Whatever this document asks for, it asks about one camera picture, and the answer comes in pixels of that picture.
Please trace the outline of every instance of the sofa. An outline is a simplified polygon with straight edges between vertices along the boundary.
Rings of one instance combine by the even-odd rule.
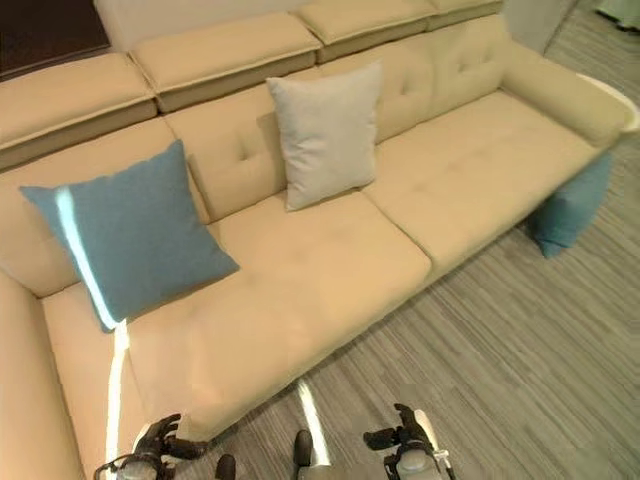
[[[514,43],[500,7],[313,0],[1,83],[0,477],[92,478],[112,453],[114,335],[18,187],[112,174],[183,141],[198,218],[241,268],[130,323],[110,438],[127,453],[145,424],[175,412],[180,436],[214,436],[623,134],[632,111]],[[287,212],[265,79],[375,60],[376,180]]]

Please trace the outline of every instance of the dark door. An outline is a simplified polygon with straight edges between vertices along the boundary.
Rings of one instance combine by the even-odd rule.
[[[0,79],[108,46],[92,0],[0,0]]]

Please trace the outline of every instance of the striped carpet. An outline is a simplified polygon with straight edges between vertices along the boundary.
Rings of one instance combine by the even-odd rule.
[[[547,55],[640,102],[640,37],[581,0]],[[424,408],[462,479],[640,478],[640,138],[615,149],[606,204],[578,245],[545,260],[521,227],[305,375],[331,462],[385,478],[362,432],[395,426],[392,404]],[[291,478],[305,425],[291,386],[181,465],[213,478]]]

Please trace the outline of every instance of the blue pillow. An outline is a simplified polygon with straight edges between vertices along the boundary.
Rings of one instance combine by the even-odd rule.
[[[571,247],[602,203],[613,160],[605,154],[565,183],[531,217],[534,240],[549,258]]]
[[[198,220],[181,141],[115,175],[20,190],[70,254],[106,332],[238,270]]]

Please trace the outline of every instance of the throw pillow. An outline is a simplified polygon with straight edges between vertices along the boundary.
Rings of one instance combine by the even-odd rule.
[[[20,190],[71,256],[104,331],[238,269],[198,220],[181,141],[115,175]]]
[[[287,175],[287,209],[372,182],[380,62],[314,81],[269,78]]]
[[[612,158],[605,154],[556,191],[531,217],[531,229],[545,257],[571,247],[602,203]]]

